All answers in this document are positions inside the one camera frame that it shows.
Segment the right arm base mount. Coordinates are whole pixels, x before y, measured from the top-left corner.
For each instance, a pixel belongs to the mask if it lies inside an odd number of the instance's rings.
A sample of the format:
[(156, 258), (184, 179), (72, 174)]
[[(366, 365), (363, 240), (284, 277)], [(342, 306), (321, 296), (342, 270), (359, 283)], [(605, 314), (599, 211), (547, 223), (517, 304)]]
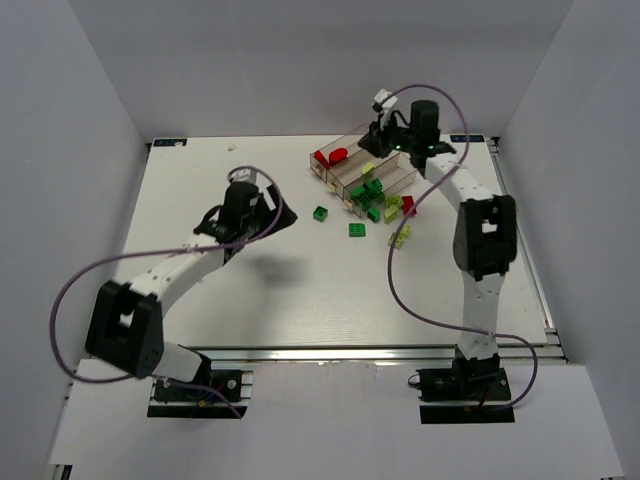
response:
[(515, 422), (511, 390), (504, 368), (492, 380), (463, 387), (453, 370), (420, 369), (407, 384), (419, 392), (420, 421), (423, 425), (482, 425)]

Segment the red flower toy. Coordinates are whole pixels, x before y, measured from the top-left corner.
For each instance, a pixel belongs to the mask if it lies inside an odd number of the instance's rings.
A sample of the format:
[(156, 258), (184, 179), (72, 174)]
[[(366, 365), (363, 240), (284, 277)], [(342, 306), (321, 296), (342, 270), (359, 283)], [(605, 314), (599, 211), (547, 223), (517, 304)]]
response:
[(344, 148), (344, 147), (336, 148), (329, 153), (329, 158), (328, 158), (329, 164), (331, 166), (338, 165), (342, 161), (346, 160), (348, 156), (349, 156), (349, 152), (347, 148)]

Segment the green stepped lego brick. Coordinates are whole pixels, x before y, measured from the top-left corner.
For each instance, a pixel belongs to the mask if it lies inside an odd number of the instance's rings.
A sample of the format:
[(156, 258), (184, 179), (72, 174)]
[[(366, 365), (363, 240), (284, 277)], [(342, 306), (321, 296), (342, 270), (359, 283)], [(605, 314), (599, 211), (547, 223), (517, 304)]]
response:
[(367, 181), (364, 184), (364, 186), (368, 189), (368, 191), (372, 195), (379, 195), (384, 190), (383, 184), (379, 179), (374, 179), (374, 180), (371, 180), (371, 181)]

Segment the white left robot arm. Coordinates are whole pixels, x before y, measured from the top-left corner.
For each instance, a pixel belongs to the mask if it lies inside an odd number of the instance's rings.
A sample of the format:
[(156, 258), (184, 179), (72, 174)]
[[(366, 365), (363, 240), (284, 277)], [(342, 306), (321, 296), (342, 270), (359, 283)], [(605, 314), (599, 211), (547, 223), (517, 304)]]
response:
[(85, 350), (90, 355), (138, 379), (164, 377), (179, 383), (203, 385), (209, 359), (164, 339), (164, 317), (200, 280), (225, 266), (246, 242), (285, 229), (297, 215), (278, 188), (264, 192), (249, 181), (234, 181), (224, 202), (211, 208), (183, 246), (137, 277), (108, 281), (99, 289)]

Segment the red lego brick stack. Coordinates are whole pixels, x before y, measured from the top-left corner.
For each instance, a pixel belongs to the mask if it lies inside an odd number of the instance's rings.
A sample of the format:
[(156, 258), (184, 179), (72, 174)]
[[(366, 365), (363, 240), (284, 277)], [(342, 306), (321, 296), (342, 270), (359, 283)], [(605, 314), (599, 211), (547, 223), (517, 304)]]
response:
[(325, 169), (329, 169), (331, 167), (329, 161), (326, 159), (326, 157), (324, 156), (324, 154), (320, 150), (315, 151), (314, 154), (313, 154), (313, 157)]

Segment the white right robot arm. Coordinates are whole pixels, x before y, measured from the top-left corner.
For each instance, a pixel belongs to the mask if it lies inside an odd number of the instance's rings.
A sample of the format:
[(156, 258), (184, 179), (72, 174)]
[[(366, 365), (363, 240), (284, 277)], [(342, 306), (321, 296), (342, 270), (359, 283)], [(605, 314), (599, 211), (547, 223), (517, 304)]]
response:
[(463, 166), (455, 149), (440, 138), (439, 106), (412, 103), (410, 120), (396, 120), (397, 99), (386, 90), (375, 97), (377, 114), (361, 148), (377, 158), (394, 150), (437, 188), (457, 213), (453, 258), (463, 280), (463, 314), (455, 356), (449, 368), (423, 370), (419, 386), (425, 399), (485, 396), (500, 372), (495, 336), (499, 295), (517, 254), (516, 204), (483, 186)]

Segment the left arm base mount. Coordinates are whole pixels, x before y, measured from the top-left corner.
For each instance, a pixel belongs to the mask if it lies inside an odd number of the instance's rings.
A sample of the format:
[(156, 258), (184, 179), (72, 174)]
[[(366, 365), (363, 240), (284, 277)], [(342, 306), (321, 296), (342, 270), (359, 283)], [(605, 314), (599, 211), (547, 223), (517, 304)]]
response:
[(172, 380), (154, 380), (147, 407), (148, 418), (232, 419), (246, 414), (252, 396), (254, 372), (213, 369), (203, 386), (179, 386)]

